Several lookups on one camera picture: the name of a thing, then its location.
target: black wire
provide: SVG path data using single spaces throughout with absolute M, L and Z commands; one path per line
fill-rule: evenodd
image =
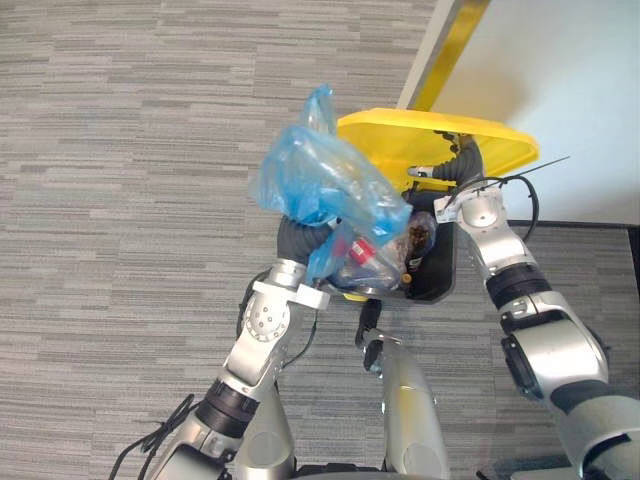
M 192 410 L 200 405 L 200 402 L 192 405 L 193 399 L 193 393 L 187 395 L 185 399 L 180 403 L 180 405 L 176 407 L 173 413 L 169 415 L 169 418 L 167 418 L 166 421 L 162 422 L 156 430 L 151 432 L 149 435 L 145 435 L 141 439 L 136 440 L 131 445 L 122 450 L 122 452 L 120 452 L 120 455 L 118 455 L 116 462 L 113 464 L 111 474 L 109 475 L 109 480 L 114 480 L 116 478 L 118 470 L 120 469 L 122 462 L 124 462 L 124 459 L 129 453 L 131 453 L 132 450 L 134 450 L 138 446 L 140 446 L 142 452 L 149 452 L 149 454 L 147 455 L 147 459 L 145 460 L 144 465 L 142 466 L 142 468 L 140 469 L 140 473 L 138 474 L 138 480 L 144 480 L 144 476 L 147 473 L 149 465 L 158 452 L 158 449 L 160 448 L 162 442 L 164 442 L 164 440 L 171 434 L 171 432 L 173 432 L 176 428 L 178 428 L 178 426 L 180 426 L 180 424 L 182 424 L 182 422 L 185 421 L 187 415 L 189 415 Z
M 242 321 L 244 320 L 244 311 L 247 309 L 247 303 L 249 303 L 249 299 L 251 295 L 253 295 L 253 283 L 258 281 L 261 282 L 269 275 L 271 271 L 270 268 L 258 273 L 255 277 L 251 279 L 249 284 L 247 285 L 247 289 L 244 291 L 244 297 L 242 297 L 242 302 L 238 305 L 240 311 L 238 312 L 238 321 L 236 322 L 236 338 L 240 337 L 242 333 Z
M 487 477 L 484 473 L 482 473 L 480 470 L 478 470 L 476 472 L 476 477 L 478 477 L 480 480 L 489 480 L 489 477 Z
M 311 348 L 311 344 L 313 343 L 313 339 L 316 336 L 317 329 L 318 329 L 318 311 L 316 310 L 313 317 L 313 325 L 311 326 L 311 332 L 309 333 L 309 339 L 307 340 L 307 344 L 304 346 L 302 350 L 300 350 L 300 352 L 295 357 L 293 357 L 291 360 L 287 360 L 284 363 L 284 365 L 282 365 L 282 370 L 287 368 L 292 363 L 298 361 L 305 353 L 307 353 L 309 348 Z
M 468 190 L 470 187 L 472 187 L 477 183 L 486 182 L 488 180 L 493 180 L 494 183 L 479 187 L 476 189 L 476 191 L 485 190 L 486 188 L 492 187 L 493 185 L 496 185 L 496 184 L 499 184 L 500 188 L 502 188 L 503 185 L 506 185 L 511 180 L 520 180 L 529 189 L 529 198 L 531 199 L 531 222 L 529 224 L 529 229 L 527 230 L 527 233 L 524 235 L 524 237 L 522 237 L 522 241 L 526 243 L 531 237 L 531 234 L 533 233 L 533 231 L 535 230 L 536 225 L 538 224 L 538 216 L 540 214 L 540 202 L 538 199 L 538 194 L 536 193 L 536 189 L 533 187 L 533 184 L 529 181 L 527 177 L 524 177 L 522 175 L 510 175 L 508 177 L 481 177 L 481 178 L 469 180 L 468 182 L 465 182 L 462 185 L 460 185 L 460 187 L 456 188 L 456 191 L 451 195 L 451 197 L 447 201 L 445 208 L 451 205 L 455 201 L 455 199 L 458 197 L 458 195 L 463 191 Z

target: yellow lid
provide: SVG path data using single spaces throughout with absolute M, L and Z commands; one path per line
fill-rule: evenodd
M 446 190 L 452 182 L 419 179 L 407 174 L 411 166 L 435 166 L 454 157 L 434 130 L 473 135 L 491 176 L 532 162 L 538 156 L 535 140 L 501 123 L 417 110 L 374 108 L 338 120 L 338 136 L 367 156 L 398 191 L 420 182 L 420 189 Z

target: plastic bag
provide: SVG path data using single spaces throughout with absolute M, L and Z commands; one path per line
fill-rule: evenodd
M 405 231 L 411 214 L 389 181 L 334 135 L 331 93 L 326 85 L 313 91 L 301 115 L 303 125 L 282 132 L 251 186 L 260 206 L 302 224 L 318 226 L 336 218 L 346 224 L 311 255 L 308 281 L 325 278 L 344 264 L 346 253 L 338 255 L 344 244 L 351 245 L 353 230 L 382 246 Z

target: floor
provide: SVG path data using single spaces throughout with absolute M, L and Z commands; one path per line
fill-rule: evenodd
M 277 216 L 249 200 L 249 177 L 312 87 L 330 82 L 339 114 L 393 105 L 432 5 L 0 3 L 1 478 L 104 479 L 206 391 L 246 283 L 274 258 Z M 612 381 L 638 395 L 626 231 L 545 228 L 531 250 L 613 346 Z M 352 345 L 357 315 L 335 298 L 281 377 L 302 463 L 380 464 L 381 386 Z M 381 326 L 438 397 L 454 478 L 560 459 L 549 418 L 513 388 L 462 251 L 455 293 L 387 304 Z

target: plastic bottle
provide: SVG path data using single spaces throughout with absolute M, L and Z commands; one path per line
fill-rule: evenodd
M 436 243 L 438 222 L 429 212 L 414 212 L 407 228 L 409 231 L 407 271 L 415 273 L 420 268 L 422 259 Z
M 351 245 L 344 267 L 330 277 L 331 283 L 341 289 L 396 289 L 404 272 L 394 265 L 384 250 L 377 251 L 365 238 L 359 237 Z

